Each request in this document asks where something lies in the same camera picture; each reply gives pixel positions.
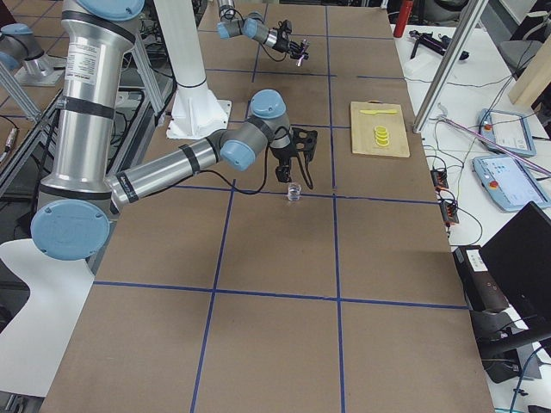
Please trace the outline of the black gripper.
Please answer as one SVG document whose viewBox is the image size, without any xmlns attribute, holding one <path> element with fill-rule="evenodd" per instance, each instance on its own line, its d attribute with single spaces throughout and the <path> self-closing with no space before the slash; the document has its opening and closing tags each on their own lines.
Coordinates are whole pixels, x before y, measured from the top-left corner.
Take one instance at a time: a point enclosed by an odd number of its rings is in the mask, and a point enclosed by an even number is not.
<svg viewBox="0 0 551 413">
<path fill-rule="evenodd" d="M 276 42 L 274 44 L 274 49 L 282 53 L 290 53 L 289 57 L 293 60 L 308 60 L 309 54 L 307 52 L 294 52 L 294 47 L 308 47 L 309 41 L 306 39 L 301 40 L 300 42 L 291 41 L 287 33 L 278 34 L 276 36 Z"/>
<path fill-rule="evenodd" d="M 278 182 L 293 181 L 293 157 L 296 157 L 297 150 L 293 144 L 282 148 L 270 147 L 272 155 L 278 160 L 278 166 L 275 168 L 275 175 Z"/>
</svg>

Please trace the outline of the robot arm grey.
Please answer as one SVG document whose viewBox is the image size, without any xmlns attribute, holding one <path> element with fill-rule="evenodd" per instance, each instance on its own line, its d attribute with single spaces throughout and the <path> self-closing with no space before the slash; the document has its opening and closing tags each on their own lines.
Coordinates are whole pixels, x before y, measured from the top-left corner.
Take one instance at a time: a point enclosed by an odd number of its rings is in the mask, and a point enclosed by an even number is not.
<svg viewBox="0 0 551 413">
<path fill-rule="evenodd" d="M 189 1 L 66 1 L 69 37 L 52 168 L 38 188 L 30 236 L 43 254 L 75 261 L 107 242 L 121 209 L 225 162 L 247 170 L 297 155 L 286 104 L 273 89 L 251 98 L 231 130 L 232 104 L 208 87 Z"/>
<path fill-rule="evenodd" d="M 290 20 L 283 20 L 278 22 L 277 27 L 269 28 L 259 12 L 253 11 L 248 15 L 242 15 L 236 9 L 234 1 L 218 1 L 217 4 L 220 18 L 217 31 L 221 39 L 244 35 L 257 42 L 276 62 L 283 61 L 289 56 L 297 61 L 297 66 L 301 66 L 309 59 L 308 40 L 296 43 L 290 39 L 293 32 Z"/>
</svg>

